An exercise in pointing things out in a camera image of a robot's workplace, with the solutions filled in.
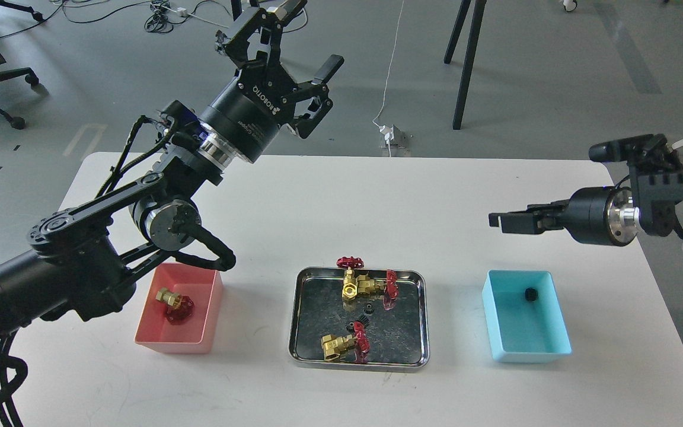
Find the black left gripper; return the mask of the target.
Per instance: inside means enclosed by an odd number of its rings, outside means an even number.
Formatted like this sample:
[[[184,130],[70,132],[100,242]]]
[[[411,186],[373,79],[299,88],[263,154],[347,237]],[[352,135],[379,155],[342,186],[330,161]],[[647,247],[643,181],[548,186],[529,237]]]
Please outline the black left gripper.
[[[235,65],[235,76],[199,119],[247,162],[257,161],[282,125],[288,124],[296,136],[306,139],[333,108],[328,82],[344,64],[343,56],[328,57],[312,80],[298,87],[281,63],[284,29],[306,3],[253,5],[241,11],[226,30],[216,32],[216,51]],[[287,107],[281,105],[283,95]],[[311,102],[307,110],[293,116],[295,106],[307,100]]]

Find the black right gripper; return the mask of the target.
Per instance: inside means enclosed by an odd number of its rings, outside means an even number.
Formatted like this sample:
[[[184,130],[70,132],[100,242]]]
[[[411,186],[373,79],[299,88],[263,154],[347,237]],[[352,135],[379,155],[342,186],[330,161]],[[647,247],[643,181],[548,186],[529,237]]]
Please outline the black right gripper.
[[[548,215],[560,213],[559,221]],[[602,246],[626,246],[638,232],[629,187],[583,187],[569,200],[528,205],[526,212],[489,213],[489,222],[505,234],[540,235],[566,229],[578,243]]]

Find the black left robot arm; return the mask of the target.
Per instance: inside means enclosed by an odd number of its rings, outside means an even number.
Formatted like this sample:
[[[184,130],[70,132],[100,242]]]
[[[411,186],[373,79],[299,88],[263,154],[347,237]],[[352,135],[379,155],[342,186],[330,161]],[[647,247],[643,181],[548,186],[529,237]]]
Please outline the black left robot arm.
[[[236,67],[225,89],[201,114],[173,101],[159,119],[141,116],[97,197],[41,219],[27,234],[29,251],[0,264],[2,425],[22,424],[12,396],[28,367],[10,355],[17,330],[68,311],[83,321],[118,313],[136,281],[167,259],[235,267],[234,252],[203,227],[192,197],[206,181],[217,186],[233,159],[256,162],[282,126],[307,138],[333,108],[328,82],[343,57],[328,57],[304,82],[281,63],[285,27],[305,6],[233,1],[234,22],[216,33],[216,50]]]

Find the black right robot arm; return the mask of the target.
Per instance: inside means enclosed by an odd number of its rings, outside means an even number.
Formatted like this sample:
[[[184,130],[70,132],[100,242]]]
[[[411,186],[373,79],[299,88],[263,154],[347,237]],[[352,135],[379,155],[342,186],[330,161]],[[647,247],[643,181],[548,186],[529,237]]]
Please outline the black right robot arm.
[[[503,233],[539,235],[566,230],[578,243],[623,247],[638,232],[675,234],[683,251],[683,164],[665,135],[647,133],[594,144],[593,162],[625,162],[628,186],[583,187],[571,197],[525,210],[490,213]]]

